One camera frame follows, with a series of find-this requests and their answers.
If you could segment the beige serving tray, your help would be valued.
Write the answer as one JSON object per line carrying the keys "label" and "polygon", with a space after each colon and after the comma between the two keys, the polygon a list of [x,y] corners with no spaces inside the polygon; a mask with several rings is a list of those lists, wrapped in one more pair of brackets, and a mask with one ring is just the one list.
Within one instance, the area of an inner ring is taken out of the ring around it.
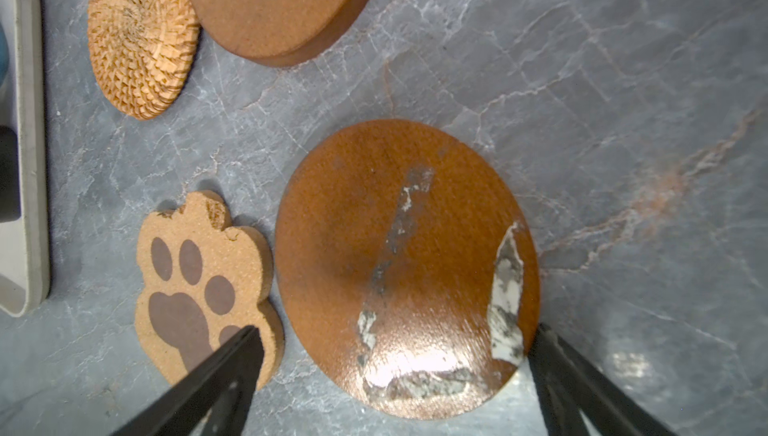
{"label": "beige serving tray", "polygon": [[1,223],[1,310],[30,313],[50,289],[46,128],[40,0],[1,0],[10,64],[1,85],[1,127],[19,146],[21,216]]}

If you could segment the blue floral mug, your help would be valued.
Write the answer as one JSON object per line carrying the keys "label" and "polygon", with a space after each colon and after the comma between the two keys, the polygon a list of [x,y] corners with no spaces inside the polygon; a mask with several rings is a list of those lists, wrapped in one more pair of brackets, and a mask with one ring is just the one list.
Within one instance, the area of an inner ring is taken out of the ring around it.
{"label": "blue floral mug", "polygon": [[2,26],[0,26],[0,85],[3,85],[9,71],[10,55],[7,38]]}

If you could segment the black mug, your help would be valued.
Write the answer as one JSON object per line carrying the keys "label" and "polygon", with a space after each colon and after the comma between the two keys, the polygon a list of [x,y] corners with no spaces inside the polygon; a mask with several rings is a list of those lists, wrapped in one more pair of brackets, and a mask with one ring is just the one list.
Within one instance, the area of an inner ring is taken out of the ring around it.
{"label": "black mug", "polygon": [[1,127],[0,133],[0,222],[15,221],[21,216],[19,146],[16,133]]}

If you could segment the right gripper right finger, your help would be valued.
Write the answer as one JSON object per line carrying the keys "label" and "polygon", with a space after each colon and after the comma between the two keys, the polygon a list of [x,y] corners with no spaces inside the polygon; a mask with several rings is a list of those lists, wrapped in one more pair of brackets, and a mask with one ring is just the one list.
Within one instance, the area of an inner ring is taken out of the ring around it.
{"label": "right gripper right finger", "polygon": [[602,435],[674,435],[545,324],[528,361],[548,434],[587,435],[589,421]]}

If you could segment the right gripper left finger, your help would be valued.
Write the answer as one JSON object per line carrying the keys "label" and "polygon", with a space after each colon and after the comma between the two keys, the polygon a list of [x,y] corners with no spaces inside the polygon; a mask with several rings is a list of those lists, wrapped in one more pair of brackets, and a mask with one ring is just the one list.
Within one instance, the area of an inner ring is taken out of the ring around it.
{"label": "right gripper left finger", "polygon": [[240,435],[247,421],[265,349],[254,326],[239,330],[117,435]]}

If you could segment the cork paw print coaster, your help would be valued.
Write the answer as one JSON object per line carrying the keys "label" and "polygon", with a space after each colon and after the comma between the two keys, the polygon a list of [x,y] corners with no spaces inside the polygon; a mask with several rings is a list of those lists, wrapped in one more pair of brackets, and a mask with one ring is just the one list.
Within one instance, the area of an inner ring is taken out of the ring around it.
{"label": "cork paw print coaster", "polygon": [[257,386],[267,385],[285,338],[269,300],[271,250],[257,229],[234,225],[215,192],[192,192],[180,208],[145,218],[136,259],[144,282],[136,303],[138,341],[170,384],[254,326],[264,346]]}

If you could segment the woven rattan round coaster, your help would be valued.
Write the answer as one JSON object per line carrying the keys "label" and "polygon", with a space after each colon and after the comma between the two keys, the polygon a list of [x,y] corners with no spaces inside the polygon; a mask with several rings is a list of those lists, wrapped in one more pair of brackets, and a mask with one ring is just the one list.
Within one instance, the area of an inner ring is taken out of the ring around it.
{"label": "woven rattan round coaster", "polygon": [[95,80],[121,113],[139,121],[181,93],[200,23],[190,0],[88,0],[87,39]]}

